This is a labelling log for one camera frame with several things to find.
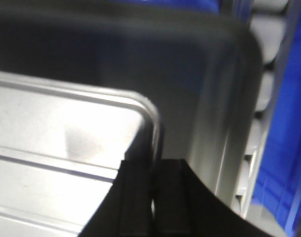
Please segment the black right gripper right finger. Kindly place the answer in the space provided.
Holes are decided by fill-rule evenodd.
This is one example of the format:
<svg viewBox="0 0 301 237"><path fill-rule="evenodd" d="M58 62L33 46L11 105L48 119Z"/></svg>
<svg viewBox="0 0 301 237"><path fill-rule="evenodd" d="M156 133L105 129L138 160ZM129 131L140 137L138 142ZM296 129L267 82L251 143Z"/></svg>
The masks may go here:
<svg viewBox="0 0 301 237"><path fill-rule="evenodd" d="M156 237L268 237L219 200L183 159L157 169Z"/></svg>

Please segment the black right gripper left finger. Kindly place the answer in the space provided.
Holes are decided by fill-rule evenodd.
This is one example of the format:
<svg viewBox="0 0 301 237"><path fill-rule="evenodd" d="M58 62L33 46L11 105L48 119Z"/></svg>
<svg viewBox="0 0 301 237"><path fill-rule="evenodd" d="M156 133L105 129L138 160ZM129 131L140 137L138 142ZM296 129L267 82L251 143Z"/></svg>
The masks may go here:
<svg viewBox="0 0 301 237"><path fill-rule="evenodd" d="M116 179L80 237L149 237L152 211L148 165L121 162Z"/></svg>

